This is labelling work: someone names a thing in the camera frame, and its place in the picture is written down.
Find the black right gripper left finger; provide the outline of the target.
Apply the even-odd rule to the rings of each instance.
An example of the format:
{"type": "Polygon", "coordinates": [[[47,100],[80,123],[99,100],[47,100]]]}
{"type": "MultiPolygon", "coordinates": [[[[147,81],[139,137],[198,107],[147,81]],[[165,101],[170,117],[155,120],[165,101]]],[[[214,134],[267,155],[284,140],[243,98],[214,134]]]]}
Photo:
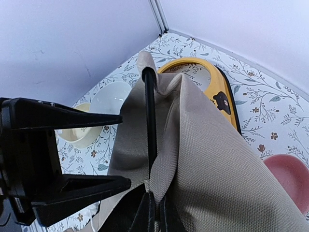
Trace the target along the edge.
{"type": "Polygon", "coordinates": [[[129,232],[155,231],[155,199],[152,192],[143,195],[129,232]]]}

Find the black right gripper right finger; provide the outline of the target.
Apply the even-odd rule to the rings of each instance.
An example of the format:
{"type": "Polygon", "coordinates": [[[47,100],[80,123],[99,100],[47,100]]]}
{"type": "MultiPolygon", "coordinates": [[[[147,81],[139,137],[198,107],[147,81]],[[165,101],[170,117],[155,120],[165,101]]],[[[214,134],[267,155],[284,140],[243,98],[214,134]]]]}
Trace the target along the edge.
{"type": "Polygon", "coordinates": [[[163,197],[159,206],[161,232],[187,232],[176,206],[168,195],[163,197]]]}

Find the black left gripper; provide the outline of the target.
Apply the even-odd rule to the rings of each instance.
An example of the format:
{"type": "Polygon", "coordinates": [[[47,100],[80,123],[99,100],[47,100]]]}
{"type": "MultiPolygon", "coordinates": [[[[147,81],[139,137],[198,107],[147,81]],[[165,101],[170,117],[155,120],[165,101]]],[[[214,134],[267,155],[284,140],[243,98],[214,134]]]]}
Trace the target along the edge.
{"type": "Polygon", "coordinates": [[[0,187],[15,220],[49,227],[131,187],[111,175],[62,174],[54,130],[115,125],[121,115],[87,113],[26,98],[0,100],[0,187]]]}

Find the beige pet tent fabric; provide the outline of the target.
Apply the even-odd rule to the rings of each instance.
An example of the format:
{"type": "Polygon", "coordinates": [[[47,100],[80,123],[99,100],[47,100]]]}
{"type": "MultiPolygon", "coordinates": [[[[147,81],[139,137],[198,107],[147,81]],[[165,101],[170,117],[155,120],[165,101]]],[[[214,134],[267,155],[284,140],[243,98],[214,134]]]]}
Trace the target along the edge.
{"type": "Polygon", "coordinates": [[[88,231],[128,232],[142,197],[173,201],[187,232],[306,232],[309,225],[231,123],[184,74],[156,74],[157,157],[149,173],[145,85],[121,108],[109,175],[131,188],[102,200],[88,231]]]}

